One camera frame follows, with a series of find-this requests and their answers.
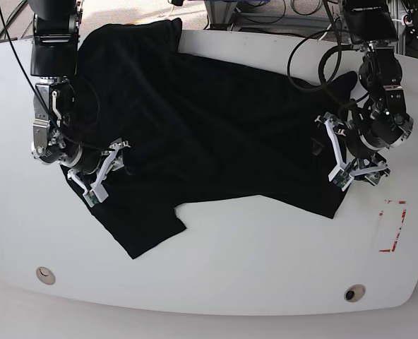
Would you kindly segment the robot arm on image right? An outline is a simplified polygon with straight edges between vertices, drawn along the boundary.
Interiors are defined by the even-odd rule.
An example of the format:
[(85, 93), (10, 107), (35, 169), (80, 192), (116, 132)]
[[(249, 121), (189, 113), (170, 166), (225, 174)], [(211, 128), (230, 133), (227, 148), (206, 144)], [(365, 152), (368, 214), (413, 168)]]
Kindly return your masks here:
[(340, 11), (350, 35), (341, 49), (363, 52), (359, 80), (367, 91), (363, 107), (355, 101), (341, 106), (351, 114), (318, 117), (333, 145), (336, 165), (328, 179), (342, 190), (354, 181), (375, 186), (390, 174), (384, 148), (395, 148), (412, 133), (414, 120), (407, 113), (401, 86), (402, 67), (395, 57), (398, 34), (386, 1), (340, 1)]

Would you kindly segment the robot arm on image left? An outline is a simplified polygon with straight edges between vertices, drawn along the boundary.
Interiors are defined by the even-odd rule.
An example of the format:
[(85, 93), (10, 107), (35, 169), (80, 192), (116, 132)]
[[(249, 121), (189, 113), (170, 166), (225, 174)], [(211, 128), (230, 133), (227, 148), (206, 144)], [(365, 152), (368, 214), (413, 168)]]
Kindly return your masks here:
[(66, 167), (67, 178), (94, 206), (108, 197), (103, 181), (124, 166), (121, 151), (129, 144), (118, 138), (107, 147), (98, 147), (69, 135), (76, 100), (70, 78), (76, 74), (81, 1), (29, 1), (29, 5), (34, 13), (30, 73), (39, 79), (32, 86), (32, 155), (45, 165), (58, 162)]

